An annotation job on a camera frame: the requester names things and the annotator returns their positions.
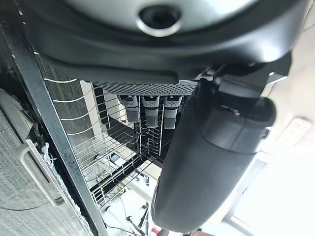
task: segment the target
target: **silver ring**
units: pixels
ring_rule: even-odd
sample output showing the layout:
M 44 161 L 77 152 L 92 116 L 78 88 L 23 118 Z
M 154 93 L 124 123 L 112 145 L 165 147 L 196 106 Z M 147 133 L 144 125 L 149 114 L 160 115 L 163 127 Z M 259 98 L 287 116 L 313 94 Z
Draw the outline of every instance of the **silver ring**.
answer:
M 136 24 L 142 32 L 144 32 L 150 36 L 154 36 L 154 37 L 166 37 L 166 36 L 170 36 L 172 34 L 175 34 L 181 28 L 181 26 L 182 26 L 181 23 L 182 23 L 181 20 L 178 20 L 175 24 L 173 24 L 169 28 L 154 29 L 154 28 L 147 26 L 139 17 L 136 20 Z

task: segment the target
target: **metal handle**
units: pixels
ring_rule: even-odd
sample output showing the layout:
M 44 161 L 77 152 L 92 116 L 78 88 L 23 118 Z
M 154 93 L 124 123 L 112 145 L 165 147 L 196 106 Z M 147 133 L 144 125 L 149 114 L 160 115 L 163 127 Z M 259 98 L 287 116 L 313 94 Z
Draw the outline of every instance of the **metal handle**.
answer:
M 19 148 L 18 148 L 18 158 L 21 161 L 22 165 L 24 166 L 24 168 L 28 171 L 28 173 L 30 174 L 30 176 L 32 177 L 32 179 L 36 182 L 37 186 L 40 188 L 40 190 L 45 194 L 46 198 L 49 200 L 49 202 L 55 206 L 55 207 L 59 207 L 62 204 L 64 204 L 64 200 L 62 197 L 54 199 L 48 192 L 47 188 L 41 183 L 41 181 L 37 178 L 37 176 L 35 175 L 35 171 L 34 169 L 25 162 L 25 154 L 31 151 L 30 146 L 25 143 L 22 144 Z

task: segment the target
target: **wire rack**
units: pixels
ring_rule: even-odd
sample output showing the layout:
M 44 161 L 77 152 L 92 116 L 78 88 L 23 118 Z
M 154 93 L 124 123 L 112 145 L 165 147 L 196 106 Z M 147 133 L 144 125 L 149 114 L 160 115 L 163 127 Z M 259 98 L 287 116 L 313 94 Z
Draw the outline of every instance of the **wire rack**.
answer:
M 139 122 L 129 123 L 117 95 L 97 85 L 71 79 L 36 58 L 46 87 L 71 143 L 98 210 L 158 160 L 161 152 L 163 103 L 157 128 L 147 128 L 139 102 Z

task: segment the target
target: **circular opening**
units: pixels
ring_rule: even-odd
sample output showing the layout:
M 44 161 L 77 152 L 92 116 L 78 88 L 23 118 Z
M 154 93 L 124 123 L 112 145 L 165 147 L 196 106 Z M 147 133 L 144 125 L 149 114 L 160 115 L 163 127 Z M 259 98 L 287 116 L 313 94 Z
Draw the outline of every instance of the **circular opening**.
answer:
M 153 36 L 166 36 L 175 33 L 179 29 L 176 25 L 178 25 L 180 17 L 180 11 L 174 7 L 148 6 L 139 12 L 141 24 L 138 24 L 138 27 Z

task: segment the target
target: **metal frame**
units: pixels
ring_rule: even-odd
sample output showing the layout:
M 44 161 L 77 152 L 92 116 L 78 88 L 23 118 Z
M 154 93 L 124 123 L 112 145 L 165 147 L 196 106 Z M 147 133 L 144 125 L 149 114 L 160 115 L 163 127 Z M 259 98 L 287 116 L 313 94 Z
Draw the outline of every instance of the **metal frame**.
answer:
M 16 63 L 15 72 L 24 86 L 32 106 L 43 121 L 60 154 L 79 197 L 99 236 L 108 236 L 105 224 L 91 198 L 79 163 L 45 86 L 34 52 L 28 42 L 15 2 L 5 0 L 0 10 L 1 31 Z

